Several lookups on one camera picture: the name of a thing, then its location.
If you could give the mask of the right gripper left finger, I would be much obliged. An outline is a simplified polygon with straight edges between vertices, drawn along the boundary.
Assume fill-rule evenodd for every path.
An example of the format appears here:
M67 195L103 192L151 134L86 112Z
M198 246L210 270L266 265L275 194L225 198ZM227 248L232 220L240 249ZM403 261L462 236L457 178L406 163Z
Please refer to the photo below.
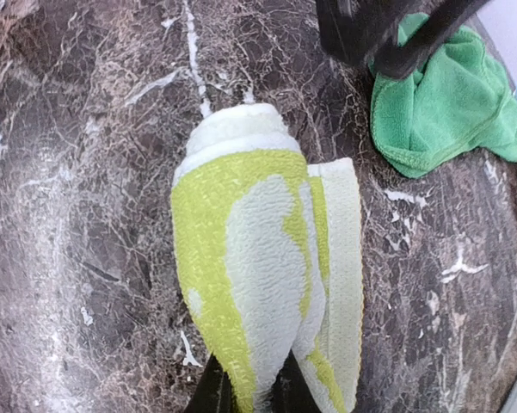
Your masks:
M233 409L232 387L228 374L212 354L201 375L194 395L184 413L231 413Z

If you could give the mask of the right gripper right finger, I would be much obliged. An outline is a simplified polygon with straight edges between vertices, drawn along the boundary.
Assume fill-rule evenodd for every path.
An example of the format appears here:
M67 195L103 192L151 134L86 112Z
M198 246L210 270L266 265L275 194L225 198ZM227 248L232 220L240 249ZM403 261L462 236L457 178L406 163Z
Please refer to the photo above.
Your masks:
M275 413L320 413L292 351L278 373L272 390Z

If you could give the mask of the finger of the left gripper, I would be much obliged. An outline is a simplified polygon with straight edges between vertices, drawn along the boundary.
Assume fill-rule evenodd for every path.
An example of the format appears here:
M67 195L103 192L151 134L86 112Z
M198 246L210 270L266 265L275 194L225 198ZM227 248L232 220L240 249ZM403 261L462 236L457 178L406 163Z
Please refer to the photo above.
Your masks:
M402 45L386 43L379 49L373 60L375 72L395 80L405 79L487 2L444 1Z
M320 43L331 57L363 65L392 35L395 1L316 1Z

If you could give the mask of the green towel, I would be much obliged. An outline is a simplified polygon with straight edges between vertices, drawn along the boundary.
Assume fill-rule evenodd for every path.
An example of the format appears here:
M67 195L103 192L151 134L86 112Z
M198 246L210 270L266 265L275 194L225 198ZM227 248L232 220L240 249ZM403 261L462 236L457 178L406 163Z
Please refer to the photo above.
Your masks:
M378 152L408 178L476 148L517 162L517 100L506 70L466 26L405 79L375 75L370 127Z

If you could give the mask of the yellow-green crocodile towel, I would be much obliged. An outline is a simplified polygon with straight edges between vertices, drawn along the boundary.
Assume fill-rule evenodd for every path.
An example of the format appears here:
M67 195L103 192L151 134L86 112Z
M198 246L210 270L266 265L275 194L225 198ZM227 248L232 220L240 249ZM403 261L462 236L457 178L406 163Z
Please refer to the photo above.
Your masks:
M356 404L363 317L351 159L310 164L267 103L206 117L171 190L183 298L237 408L269 412L293 356L322 412Z

